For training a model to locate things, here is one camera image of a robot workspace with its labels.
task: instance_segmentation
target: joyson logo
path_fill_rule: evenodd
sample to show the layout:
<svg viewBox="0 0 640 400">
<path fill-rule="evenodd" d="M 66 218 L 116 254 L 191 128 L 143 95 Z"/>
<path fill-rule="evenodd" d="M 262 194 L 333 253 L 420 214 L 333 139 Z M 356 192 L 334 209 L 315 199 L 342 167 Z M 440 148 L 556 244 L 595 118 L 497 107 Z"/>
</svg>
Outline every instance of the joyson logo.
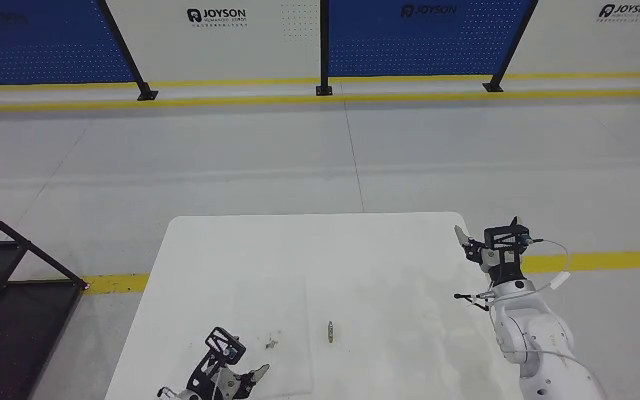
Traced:
<svg viewBox="0 0 640 400">
<path fill-rule="evenodd" d="M 247 26 L 247 10 L 244 8 L 187 10 L 187 17 L 194 28 L 235 28 Z"/>
<path fill-rule="evenodd" d="M 458 6 L 453 5 L 417 5 L 405 4 L 402 6 L 400 16 L 402 18 L 412 18 L 430 15 L 451 15 L 458 11 Z"/>
<path fill-rule="evenodd" d="M 606 4 L 598 14 L 598 22 L 637 22 L 640 4 Z"/>
</svg>

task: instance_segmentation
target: debris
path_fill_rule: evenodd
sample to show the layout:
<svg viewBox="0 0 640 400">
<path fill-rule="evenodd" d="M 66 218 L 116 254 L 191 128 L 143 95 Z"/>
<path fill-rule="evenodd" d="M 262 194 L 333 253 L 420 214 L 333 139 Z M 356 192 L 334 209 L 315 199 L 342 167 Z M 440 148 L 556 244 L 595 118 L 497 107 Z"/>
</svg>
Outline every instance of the debris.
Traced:
<svg viewBox="0 0 640 400">
<path fill-rule="evenodd" d="M 333 343 L 333 322 L 329 321 L 327 328 L 327 336 L 329 337 L 329 343 Z"/>
</svg>

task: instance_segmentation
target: black stand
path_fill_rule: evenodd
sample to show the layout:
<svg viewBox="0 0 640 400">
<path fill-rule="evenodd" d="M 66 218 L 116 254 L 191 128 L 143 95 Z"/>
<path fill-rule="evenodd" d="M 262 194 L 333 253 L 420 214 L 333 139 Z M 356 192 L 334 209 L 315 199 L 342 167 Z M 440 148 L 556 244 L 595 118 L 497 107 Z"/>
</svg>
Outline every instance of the black stand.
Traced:
<svg viewBox="0 0 640 400">
<path fill-rule="evenodd" d="M 320 0 L 320 86 L 316 96 L 331 96 L 329 86 L 329 0 Z"/>
<path fill-rule="evenodd" d="M 0 221 L 0 397 L 27 400 L 49 355 L 89 285 Z M 8 282 L 32 252 L 68 279 Z"/>
<path fill-rule="evenodd" d="M 503 92 L 502 88 L 500 87 L 500 82 L 502 82 L 502 78 L 504 78 L 504 74 L 507 71 L 507 67 L 509 67 L 509 63 L 513 58 L 513 54 L 516 52 L 516 49 L 518 48 L 520 39 L 522 38 L 522 35 L 524 34 L 524 30 L 527 28 L 527 25 L 529 24 L 529 20 L 531 20 L 531 16 L 533 15 L 533 11 L 536 9 L 537 5 L 538 5 L 538 0 L 531 0 L 531 3 L 529 4 L 529 8 L 527 8 L 527 11 L 525 12 L 524 17 L 522 17 L 522 21 L 520 21 L 520 26 L 518 26 L 516 35 L 513 38 L 511 45 L 509 46 L 509 51 L 507 51 L 507 56 L 505 57 L 504 61 L 502 61 L 502 65 L 500 65 L 500 70 L 498 70 L 497 74 L 493 75 L 493 77 L 491 78 L 491 82 L 482 84 L 482 86 L 484 86 L 487 92 Z"/>
<path fill-rule="evenodd" d="M 100 7 L 100 11 L 102 11 L 102 16 L 104 17 L 105 22 L 107 23 L 107 25 L 109 25 L 109 29 L 111 30 L 114 39 L 118 43 L 118 47 L 122 52 L 122 56 L 129 66 L 129 70 L 133 74 L 133 79 L 136 81 L 138 89 L 140 89 L 140 96 L 138 96 L 138 101 L 155 100 L 156 96 L 158 95 L 158 91 L 151 90 L 151 88 L 149 88 L 149 84 L 142 79 L 140 70 L 138 70 L 135 61 L 133 61 L 131 52 L 129 51 L 129 48 L 127 47 L 127 44 L 122 37 L 122 33 L 120 33 L 118 24 L 116 24 L 116 20 L 113 18 L 113 14 L 111 14 L 111 10 L 109 10 L 109 6 L 107 5 L 106 0 L 98 0 L 98 6 Z"/>
</svg>

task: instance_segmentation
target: black metal post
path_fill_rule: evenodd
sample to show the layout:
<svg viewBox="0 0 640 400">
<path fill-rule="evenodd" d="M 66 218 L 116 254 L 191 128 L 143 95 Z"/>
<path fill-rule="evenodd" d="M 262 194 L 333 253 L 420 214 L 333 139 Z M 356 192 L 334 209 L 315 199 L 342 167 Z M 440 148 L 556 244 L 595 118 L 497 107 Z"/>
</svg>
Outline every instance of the black metal post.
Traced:
<svg viewBox="0 0 640 400">
<path fill-rule="evenodd" d="M 509 46 L 509 51 L 507 52 L 507 56 L 504 61 L 502 61 L 502 65 L 500 66 L 500 70 L 498 70 L 497 74 L 494 74 L 491 78 L 491 82 L 483 83 L 482 86 L 487 90 L 487 92 L 502 92 L 502 88 L 500 87 L 500 82 L 502 82 L 502 78 L 504 78 L 504 73 L 507 71 L 507 67 L 513 58 L 513 54 L 516 52 L 518 48 L 518 44 L 520 43 L 520 39 L 524 34 L 524 30 L 527 28 L 529 24 L 529 20 L 531 20 L 531 16 L 533 15 L 533 11 L 536 9 L 538 5 L 538 0 L 531 0 L 529 4 L 529 8 L 522 17 L 522 21 L 520 21 L 520 26 L 518 26 L 518 30 L 516 31 L 516 35 Z"/>
<path fill-rule="evenodd" d="M 320 86 L 316 96 L 331 96 L 329 86 L 329 0 L 320 0 Z"/>
<path fill-rule="evenodd" d="M 21 234 L 13 230 L 13 228 L 11 228 L 9 225 L 5 224 L 2 221 L 0 221 L 0 231 L 9 235 L 9 237 L 11 237 L 13 240 L 18 242 L 20 246 L 23 246 L 25 250 L 29 250 L 36 256 L 40 257 L 42 261 L 46 262 L 47 264 L 51 265 L 53 268 L 57 269 L 61 274 L 63 274 L 64 276 L 69 278 L 71 281 L 73 281 L 73 283 L 78 287 L 82 288 L 83 290 L 89 288 L 89 284 L 87 282 L 83 281 L 79 276 L 69 271 L 67 268 L 65 268 L 64 265 L 60 264 L 58 261 L 56 261 L 56 259 L 51 257 L 49 254 L 45 253 L 44 250 L 40 249 L 35 244 L 31 243 L 29 239 L 22 236 Z"/>
<path fill-rule="evenodd" d="M 135 61 L 133 61 L 133 57 L 131 56 L 131 52 L 127 47 L 127 44 L 122 37 L 122 33 L 120 33 L 120 29 L 118 28 L 118 24 L 116 24 L 116 20 L 113 18 L 113 14 L 111 14 L 111 10 L 109 10 L 109 6 L 107 5 L 106 0 L 98 0 L 98 6 L 100 7 L 100 11 L 102 11 L 102 16 L 106 21 L 107 25 L 109 25 L 109 29 L 113 34 L 113 37 L 116 39 L 118 43 L 118 47 L 120 47 L 120 51 L 122 52 L 122 56 L 124 57 L 127 65 L 129 66 L 129 70 L 133 74 L 133 79 L 136 81 L 138 85 L 138 89 L 140 89 L 140 96 L 138 96 L 138 101 L 143 100 L 155 100 L 158 95 L 157 90 L 151 90 L 149 84 L 142 79 L 142 75 L 140 75 L 140 70 L 136 66 Z"/>
</svg>

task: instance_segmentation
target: blue wall panel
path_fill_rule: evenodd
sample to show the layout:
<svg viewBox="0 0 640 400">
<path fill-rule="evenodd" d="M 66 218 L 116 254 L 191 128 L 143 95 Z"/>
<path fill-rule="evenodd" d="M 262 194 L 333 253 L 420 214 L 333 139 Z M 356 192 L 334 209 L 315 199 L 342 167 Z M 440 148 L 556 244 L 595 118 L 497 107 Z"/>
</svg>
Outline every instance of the blue wall panel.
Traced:
<svg viewBox="0 0 640 400">
<path fill-rule="evenodd" d="M 329 76 L 493 74 L 531 0 L 330 0 Z"/>
<path fill-rule="evenodd" d="M 132 81 L 96 0 L 0 1 L 0 84 Z"/>
</svg>

